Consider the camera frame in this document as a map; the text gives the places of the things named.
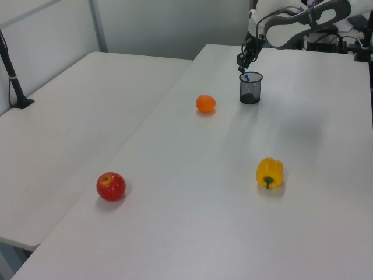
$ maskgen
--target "yellow bell pepper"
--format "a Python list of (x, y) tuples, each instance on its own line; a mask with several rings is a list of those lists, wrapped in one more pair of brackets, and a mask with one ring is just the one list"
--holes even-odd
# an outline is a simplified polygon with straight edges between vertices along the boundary
[(262, 160), (256, 170), (256, 180), (267, 190), (269, 186), (276, 188), (282, 184), (284, 180), (284, 166), (281, 161), (274, 160), (270, 157)]

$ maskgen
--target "blue pen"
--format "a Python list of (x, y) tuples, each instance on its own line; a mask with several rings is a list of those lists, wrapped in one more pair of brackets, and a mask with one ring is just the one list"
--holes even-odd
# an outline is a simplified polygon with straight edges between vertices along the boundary
[(245, 75), (245, 78), (246, 78), (246, 80), (249, 82), (250, 81), (250, 79), (249, 79), (249, 76), (246, 74), (246, 71), (245, 70), (243, 70), (243, 72), (242, 72), (242, 74), (244, 74)]

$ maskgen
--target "pepper stem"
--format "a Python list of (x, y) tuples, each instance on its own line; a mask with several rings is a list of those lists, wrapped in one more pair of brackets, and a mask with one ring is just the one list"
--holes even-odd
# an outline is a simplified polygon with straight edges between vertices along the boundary
[(271, 177), (265, 177), (265, 178), (264, 178), (264, 182), (267, 183), (267, 187), (266, 187), (266, 189), (268, 190), (268, 189), (269, 189), (269, 184), (273, 183), (273, 182), (274, 182), (274, 179), (272, 179)]

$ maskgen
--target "apple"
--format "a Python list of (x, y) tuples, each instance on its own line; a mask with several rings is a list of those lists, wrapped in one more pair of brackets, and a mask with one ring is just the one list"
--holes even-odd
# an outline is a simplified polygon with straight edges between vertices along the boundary
[(98, 178), (96, 187), (100, 197), (108, 201), (116, 201), (123, 196), (126, 182), (118, 173), (106, 172)]

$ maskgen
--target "white table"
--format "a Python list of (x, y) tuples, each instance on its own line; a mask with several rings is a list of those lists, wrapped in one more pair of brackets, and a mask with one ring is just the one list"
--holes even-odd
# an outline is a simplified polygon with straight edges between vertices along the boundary
[(94, 52), (0, 118), (0, 242), (34, 250), (190, 65)]
[[(21, 279), (371, 279), (373, 131), (367, 64), (265, 49), (262, 100), (238, 101), (239, 47), (207, 45), (29, 258)], [(196, 112), (211, 94), (213, 115)], [(282, 188), (256, 183), (281, 159)]]

